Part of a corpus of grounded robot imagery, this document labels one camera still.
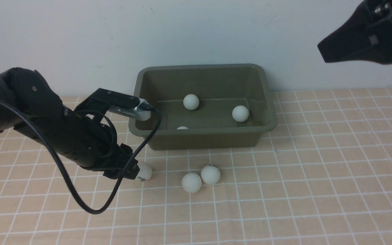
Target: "table surface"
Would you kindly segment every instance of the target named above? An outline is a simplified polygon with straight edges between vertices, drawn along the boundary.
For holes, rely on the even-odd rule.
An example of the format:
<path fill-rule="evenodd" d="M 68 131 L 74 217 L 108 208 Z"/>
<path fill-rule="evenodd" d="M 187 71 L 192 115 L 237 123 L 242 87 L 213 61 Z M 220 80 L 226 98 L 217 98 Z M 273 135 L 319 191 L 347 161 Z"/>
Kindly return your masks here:
<path fill-rule="evenodd" d="M 392 245 L 392 88 L 273 96 L 279 124 L 257 146 L 144 149 L 152 178 L 124 180 L 100 215 L 73 201 L 44 147 L 0 133 L 0 244 Z M 140 144 L 126 118 L 111 120 L 118 142 Z M 209 163 L 220 182 L 185 193 L 181 178 Z M 114 181 L 65 166 L 102 206 Z"/>

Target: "white wall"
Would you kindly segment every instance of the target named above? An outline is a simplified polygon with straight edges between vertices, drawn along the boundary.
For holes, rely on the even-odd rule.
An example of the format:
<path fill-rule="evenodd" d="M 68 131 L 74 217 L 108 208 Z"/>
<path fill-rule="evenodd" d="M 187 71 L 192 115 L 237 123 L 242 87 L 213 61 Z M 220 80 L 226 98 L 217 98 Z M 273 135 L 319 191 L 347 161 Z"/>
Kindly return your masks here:
<path fill-rule="evenodd" d="M 317 44 L 361 0 L 0 0 L 0 72 L 61 96 L 132 93 L 149 66 L 255 63 L 275 90 L 392 86 L 392 65 L 325 64 Z"/>

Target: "silver connector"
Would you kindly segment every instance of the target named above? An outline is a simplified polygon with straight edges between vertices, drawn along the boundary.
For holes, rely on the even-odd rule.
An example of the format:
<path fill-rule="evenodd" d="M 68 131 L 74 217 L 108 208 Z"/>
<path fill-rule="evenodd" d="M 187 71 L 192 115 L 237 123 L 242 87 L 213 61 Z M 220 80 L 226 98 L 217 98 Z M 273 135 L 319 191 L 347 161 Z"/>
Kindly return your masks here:
<path fill-rule="evenodd" d="M 124 109 L 124 108 L 116 107 L 115 105 L 112 105 L 109 108 L 109 111 L 111 113 L 116 113 L 116 114 L 126 116 L 129 118 L 138 120 L 138 121 L 146 121 L 149 118 L 151 118 L 151 112 L 144 110 L 144 109 L 141 109 L 140 108 L 141 104 L 149 104 L 149 103 L 146 101 L 146 99 L 140 99 L 140 104 L 138 106 L 134 107 L 133 109 Z"/>

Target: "ball logo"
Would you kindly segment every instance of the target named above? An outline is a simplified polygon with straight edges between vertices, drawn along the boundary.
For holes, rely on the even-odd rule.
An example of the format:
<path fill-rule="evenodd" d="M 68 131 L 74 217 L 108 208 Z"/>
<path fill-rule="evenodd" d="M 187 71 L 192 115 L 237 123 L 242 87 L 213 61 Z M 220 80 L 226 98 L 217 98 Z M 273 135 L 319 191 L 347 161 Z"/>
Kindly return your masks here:
<path fill-rule="evenodd" d="M 143 177 L 140 177 L 140 176 L 137 176 L 137 180 L 140 180 L 141 182 L 145 182 L 145 181 L 146 181 L 146 179 L 145 179 L 145 178 L 143 178 Z"/>

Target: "black cable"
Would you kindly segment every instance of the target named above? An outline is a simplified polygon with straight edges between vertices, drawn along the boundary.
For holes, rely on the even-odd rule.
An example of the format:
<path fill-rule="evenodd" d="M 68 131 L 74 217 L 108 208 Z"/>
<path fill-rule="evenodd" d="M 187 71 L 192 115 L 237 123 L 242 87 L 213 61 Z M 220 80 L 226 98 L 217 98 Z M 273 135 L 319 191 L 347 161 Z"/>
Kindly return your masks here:
<path fill-rule="evenodd" d="M 116 184 L 113 188 L 112 193 L 110 194 L 110 197 L 108 198 L 108 200 L 106 201 L 106 203 L 104 204 L 104 206 L 100 209 L 92 209 L 90 208 L 80 197 L 80 195 L 78 194 L 78 192 L 75 189 L 75 186 L 73 185 L 72 181 L 70 180 L 70 176 L 67 173 L 66 168 L 64 167 L 59 155 L 56 153 L 55 149 L 53 149 L 53 147 L 50 145 L 50 143 L 48 142 L 48 140 L 46 139 L 45 135 L 43 135 L 43 133 L 34 125 L 34 123 L 27 117 L 25 117 L 24 115 L 22 115 L 22 112 L 20 112 L 17 108 L 13 107 L 10 104 L 7 104 L 4 101 L 0 100 L 0 105 L 7 108 L 8 110 L 10 110 L 11 112 L 13 112 L 14 114 L 16 114 L 20 119 L 22 119 L 22 121 L 24 121 L 24 123 L 26 123 L 29 127 L 31 127 L 31 129 L 37 134 L 37 136 L 39 136 L 40 140 L 43 142 L 43 145 L 46 147 L 46 149 L 48 149 L 50 155 L 52 156 L 52 158 L 54 159 L 57 167 L 59 168 L 61 175 L 63 176 L 63 179 L 67 185 L 67 188 L 69 189 L 70 194 L 72 194 L 72 197 L 75 199 L 75 201 L 78 203 L 78 205 L 81 206 L 82 209 L 84 209 L 86 212 L 88 212 L 89 214 L 101 214 L 103 213 L 105 210 L 107 210 L 107 208 L 110 206 L 111 202 L 113 201 L 120 184 L 122 183 L 123 177 L 125 175 L 125 172 L 128 170 L 131 161 L 134 160 L 134 158 L 138 155 L 138 153 L 146 146 L 146 144 L 148 143 L 148 141 L 151 140 L 151 138 L 154 136 L 154 134 L 157 132 L 158 128 L 160 127 L 161 124 L 161 113 L 154 107 L 151 107 L 149 105 L 144 106 L 143 108 L 145 110 L 149 110 L 152 112 L 157 113 L 158 115 L 158 120 L 157 120 L 157 124 L 154 127 L 154 129 L 152 130 L 151 133 L 149 133 L 149 135 L 145 138 L 145 140 L 142 142 L 142 144 L 140 144 L 140 146 L 134 151 L 134 153 L 132 154 L 131 158 L 129 158 L 128 162 L 126 163 L 126 165 L 123 168 L 123 171 L 121 172 L 118 180 L 116 181 Z"/>
<path fill-rule="evenodd" d="M 102 113 L 100 113 L 98 111 L 91 111 L 91 110 L 81 110 L 81 111 L 75 112 L 75 114 L 78 114 L 78 113 L 85 113 L 85 114 L 83 114 L 83 116 L 86 116 L 88 113 L 95 113 L 97 115 L 102 116 L 107 121 L 107 123 L 110 126 L 110 131 L 111 131 L 111 135 L 112 135 L 112 141 L 110 143 L 110 146 L 112 146 L 115 143 L 117 143 L 116 128 L 114 127 L 112 121 L 106 115 L 104 115 L 104 114 L 102 114 Z M 113 152 L 114 152 L 114 149 L 115 149 L 114 147 L 110 147 L 109 152 L 106 155 L 100 156 L 100 158 L 106 158 L 106 157 L 111 156 L 113 154 Z"/>

